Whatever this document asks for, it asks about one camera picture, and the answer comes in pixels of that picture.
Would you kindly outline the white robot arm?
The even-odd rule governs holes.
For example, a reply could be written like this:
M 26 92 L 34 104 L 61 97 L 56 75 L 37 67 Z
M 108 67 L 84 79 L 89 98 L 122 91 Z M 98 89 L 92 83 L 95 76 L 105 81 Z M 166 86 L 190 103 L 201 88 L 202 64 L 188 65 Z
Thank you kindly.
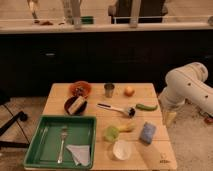
M 207 78 L 208 70 L 200 62 L 189 63 L 166 74 L 166 87 L 158 96 L 164 125 L 170 125 L 185 100 L 200 108 L 205 114 L 205 123 L 213 124 L 213 88 L 205 84 Z

